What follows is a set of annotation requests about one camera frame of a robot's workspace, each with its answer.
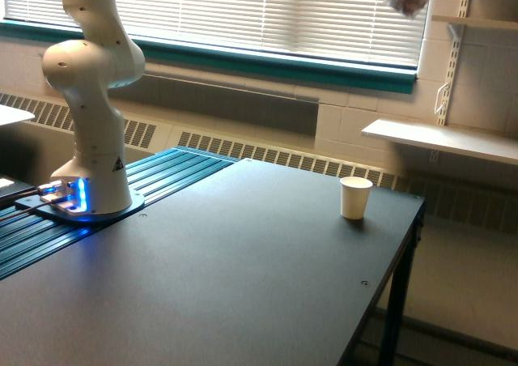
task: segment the blue led light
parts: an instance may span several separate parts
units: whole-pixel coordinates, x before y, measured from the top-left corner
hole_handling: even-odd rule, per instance
[[[87,192],[84,180],[82,178],[78,179],[78,189],[79,189],[79,208],[81,211],[87,210]]]

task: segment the warning label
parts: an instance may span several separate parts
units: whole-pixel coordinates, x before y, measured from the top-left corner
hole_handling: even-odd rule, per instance
[[[121,169],[124,169],[124,164],[122,163],[121,157],[117,157],[117,161],[115,161],[115,164],[113,165],[112,172],[116,172]]]

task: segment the table leg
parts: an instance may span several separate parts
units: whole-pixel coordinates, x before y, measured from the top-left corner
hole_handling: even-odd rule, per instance
[[[412,261],[414,260],[414,251],[418,243],[420,228],[421,220],[417,218],[411,230],[412,235],[410,242],[406,246],[405,252],[394,270],[378,366],[393,366],[394,364],[397,337],[399,336],[403,310],[405,309],[406,291],[410,281],[410,271],[412,269]]]

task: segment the blue rail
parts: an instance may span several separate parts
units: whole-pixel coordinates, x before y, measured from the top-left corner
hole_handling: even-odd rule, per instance
[[[129,186],[142,193],[149,206],[236,161],[208,151],[177,147],[129,164],[126,171]],[[18,212],[10,206],[0,211],[0,218]],[[6,220],[0,223],[0,279],[100,229],[101,226],[63,224],[38,215]]]

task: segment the black table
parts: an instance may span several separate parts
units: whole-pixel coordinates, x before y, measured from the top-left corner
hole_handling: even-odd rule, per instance
[[[394,271],[391,364],[423,200],[245,160],[0,282],[0,362],[339,364]]]

